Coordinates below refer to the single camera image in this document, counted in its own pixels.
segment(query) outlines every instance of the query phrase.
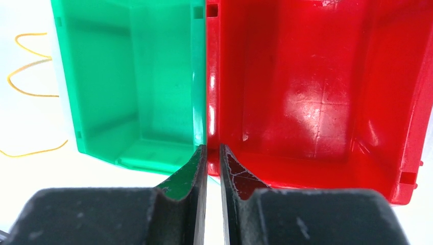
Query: yellow wire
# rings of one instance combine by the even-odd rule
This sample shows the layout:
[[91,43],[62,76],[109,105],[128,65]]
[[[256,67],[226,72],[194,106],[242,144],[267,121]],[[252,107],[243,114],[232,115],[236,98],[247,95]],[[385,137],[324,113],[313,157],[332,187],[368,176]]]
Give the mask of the yellow wire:
[[52,60],[51,60],[51,59],[44,59],[44,60],[39,60],[39,61],[36,61],[36,62],[32,62],[32,63],[30,63],[30,64],[27,64],[27,65],[25,65],[25,66],[19,68],[19,69],[16,70],[16,71],[10,73],[10,74],[8,75],[8,83],[9,83],[9,85],[11,85],[11,87],[12,87],[13,89],[15,89],[16,91],[18,91],[18,92],[20,92],[20,93],[22,93],[22,94],[25,94],[25,95],[29,95],[29,96],[34,96],[34,97],[59,97],[58,95],[54,95],[54,94],[35,94],[35,93],[25,92],[25,91],[23,91],[23,90],[17,88],[17,87],[12,83],[12,81],[11,81],[11,78],[12,78],[15,74],[17,74],[17,73],[19,73],[19,72],[21,72],[21,71],[23,71],[23,70],[25,70],[25,69],[27,69],[27,68],[29,68],[29,67],[32,67],[32,66],[34,66],[34,65],[41,64],[41,63],[45,63],[45,62],[49,62],[49,61],[52,61]]
[[43,57],[43,58],[47,58],[47,59],[51,59],[51,56],[49,56],[49,55],[43,55],[43,54],[37,53],[37,52],[35,52],[35,51],[33,51],[33,50],[30,50],[30,49],[24,47],[21,43],[18,42],[18,39],[19,39],[20,37],[25,37],[25,36],[44,36],[44,35],[46,35],[46,32],[44,32],[44,33],[23,33],[23,34],[19,34],[19,35],[17,35],[17,36],[15,37],[15,43],[16,43],[18,46],[20,46],[22,49],[27,50],[28,52],[30,52],[30,53],[32,53],[32,54],[34,54],[34,55],[37,55],[37,56],[40,56],[40,57]]
[[52,152],[52,151],[58,150],[58,149],[64,147],[67,142],[68,142],[68,140],[66,140],[61,146],[53,148],[53,149],[48,149],[48,150],[43,150],[43,151],[38,151],[38,152],[31,152],[31,153],[26,153],[26,154],[18,155],[18,156],[9,155],[9,154],[5,153],[2,150],[0,150],[0,153],[2,153],[3,155],[5,155],[7,157],[11,157],[11,158],[27,157],[27,156],[36,155],[36,154],[39,154],[39,153]]
[[[45,63],[45,62],[49,62],[49,61],[52,61],[52,60],[53,60],[51,56],[49,56],[49,55],[43,55],[43,54],[37,53],[37,52],[35,52],[35,51],[33,51],[33,50],[30,50],[30,49],[24,47],[24,46],[23,46],[21,43],[19,43],[19,41],[18,41],[18,39],[19,39],[20,37],[23,37],[23,36],[43,36],[43,35],[46,35],[46,33],[24,33],[24,34],[19,34],[19,35],[17,35],[17,36],[15,37],[15,43],[16,43],[18,46],[20,46],[22,49],[24,49],[24,50],[26,50],[26,51],[28,51],[28,52],[30,52],[30,53],[32,53],[32,54],[35,54],[35,55],[37,55],[37,56],[44,57],[44,58],[46,58],[46,59],[39,60],[39,61],[36,61],[36,62],[32,62],[32,63],[30,63],[30,64],[27,64],[27,65],[25,65],[25,66],[23,66],[23,67],[21,67],[21,68],[15,70],[15,71],[13,71],[12,73],[10,73],[10,74],[8,75],[7,80],[8,80],[9,85],[10,85],[13,89],[15,89],[16,91],[18,91],[18,92],[20,92],[20,93],[22,93],[22,94],[25,94],[25,95],[35,96],[35,97],[59,97],[58,95],[52,95],[52,94],[35,94],[35,93],[25,92],[25,91],[23,91],[23,90],[17,88],[17,87],[12,83],[12,81],[11,81],[11,78],[12,78],[14,75],[16,75],[17,73],[19,73],[19,72],[21,72],[21,71],[23,71],[23,70],[25,70],[25,69],[27,69],[27,68],[29,68],[29,67],[32,67],[32,66],[34,66],[34,65],[38,65],[38,64]],[[65,141],[61,146],[56,147],[56,148],[53,148],[53,149],[48,149],[48,150],[43,150],[43,151],[37,151],[37,152],[31,152],[31,153],[26,153],[26,154],[17,155],[17,156],[9,155],[9,154],[5,153],[5,152],[2,151],[2,150],[0,150],[0,153],[2,153],[3,155],[5,155],[5,156],[7,156],[7,157],[11,157],[11,158],[26,157],[26,156],[36,155],[36,154],[39,154],[39,153],[52,152],[52,151],[58,150],[58,149],[64,147],[64,146],[66,145],[67,142],[68,142],[68,140],[66,140],[66,141]]]

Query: storage bin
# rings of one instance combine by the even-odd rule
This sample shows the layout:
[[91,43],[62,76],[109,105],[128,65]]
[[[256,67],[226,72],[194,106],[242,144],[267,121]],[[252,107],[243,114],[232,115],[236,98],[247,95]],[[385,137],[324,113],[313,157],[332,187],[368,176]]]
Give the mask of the storage bin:
[[208,0],[209,173],[219,144],[273,187],[407,204],[433,104],[433,1]]
[[203,0],[52,0],[80,152],[171,174],[206,142]]

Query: green plastic bin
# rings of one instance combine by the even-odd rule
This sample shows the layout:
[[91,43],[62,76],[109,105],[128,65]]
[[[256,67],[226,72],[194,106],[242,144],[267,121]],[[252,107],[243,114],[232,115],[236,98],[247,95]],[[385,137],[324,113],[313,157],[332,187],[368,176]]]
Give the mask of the green plastic bin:
[[52,0],[78,150],[172,174],[205,131],[204,0]]

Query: table surface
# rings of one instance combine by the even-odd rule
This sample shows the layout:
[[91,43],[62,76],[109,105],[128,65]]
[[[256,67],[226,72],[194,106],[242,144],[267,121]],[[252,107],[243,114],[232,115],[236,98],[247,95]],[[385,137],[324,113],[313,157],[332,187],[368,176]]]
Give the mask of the table surface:
[[[66,123],[58,98],[37,98],[13,90],[6,76],[39,57],[20,49],[14,37],[20,33],[51,31],[49,0],[0,2],[0,150],[11,155],[55,148],[67,138]],[[43,54],[51,53],[49,38],[26,37],[22,43]],[[40,64],[14,76],[25,91],[58,94],[51,62]],[[411,244],[433,244],[433,117],[423,151],[424,166],[419,170],[418,188],[409,205],[394,212]],[[0,230],[8,231],[26,201],[38,190],[49,187],[150,187],[166,176],[122,169],[80,154],[74,144],[31,157],[7,158],[0,155]],[[223,244],[223,218],[219,184],[208,180],[205,244]]]

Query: white background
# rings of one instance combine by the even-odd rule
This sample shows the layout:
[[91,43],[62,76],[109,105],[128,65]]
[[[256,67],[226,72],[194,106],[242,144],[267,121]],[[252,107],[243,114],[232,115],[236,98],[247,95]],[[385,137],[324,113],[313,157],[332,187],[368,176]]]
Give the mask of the white background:
[[[67,139],[63,112],[58,98],[37,98],[20,94],[6,76],[40,57],[20,49],[14,37],[20,33],[52,32],[49,0],[0,1],[0,150],[11,155],[54,148]],[[46,36],[24,37],[21,42],[32,50],[51,54]],[[27,69],[13,77],[25,91],[58,94],[51,62]],[[433,117],[412,201],[395,207],[411,244],[433,244]],[[11,159],[0,155],[0,230],[9,231],[26,201],[48,187],[145,187],[155,186],[166,176],[131,171],[79,154],[73,143],[41,155]],[[221,191],[208,180],[205,244],[223,244]]]

